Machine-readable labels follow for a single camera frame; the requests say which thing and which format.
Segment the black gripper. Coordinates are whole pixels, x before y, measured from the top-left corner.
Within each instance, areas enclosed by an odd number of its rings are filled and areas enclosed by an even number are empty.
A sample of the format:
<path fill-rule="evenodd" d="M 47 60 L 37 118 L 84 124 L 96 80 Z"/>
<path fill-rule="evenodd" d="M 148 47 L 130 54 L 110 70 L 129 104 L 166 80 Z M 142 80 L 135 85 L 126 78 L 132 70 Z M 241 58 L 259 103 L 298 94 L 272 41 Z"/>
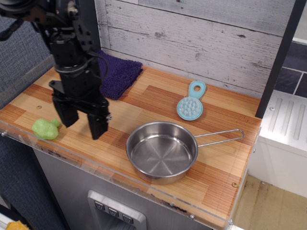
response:
<path fill-rule="evenodd" d="M 53 89 L 53 104 L 65 127 L 78 119 L 78 111 L 87 114 L 93 140 L 99 139 L 108 130 L 109 103 L 100 92 L 102 78 L 98 58 L 89 56 L 80 64 L 55 65 L 60 80 L 49 83 Z"/>

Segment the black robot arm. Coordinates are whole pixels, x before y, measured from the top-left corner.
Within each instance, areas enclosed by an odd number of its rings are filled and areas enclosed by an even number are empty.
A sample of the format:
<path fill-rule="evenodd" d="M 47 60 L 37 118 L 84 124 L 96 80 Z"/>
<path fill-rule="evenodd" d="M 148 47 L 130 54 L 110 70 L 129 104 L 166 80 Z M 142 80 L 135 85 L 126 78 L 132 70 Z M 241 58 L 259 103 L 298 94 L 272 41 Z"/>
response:
<path fill-rule="evenodd" d="M 111 114 L 108 101 L 100 92 L 102 76 L 99 59 L 92 48 L 91 32 L 82 23 L 79 7 L 72 0 L 2 0 L 0 14 L 14 18 L 0 34 L 7 40 L 25 21 L 31 22 L 50 50 L 60 80 L 49 83 L 53 104 L 66 127 L 87 114 L 94 140 L 108 130 Z"/>

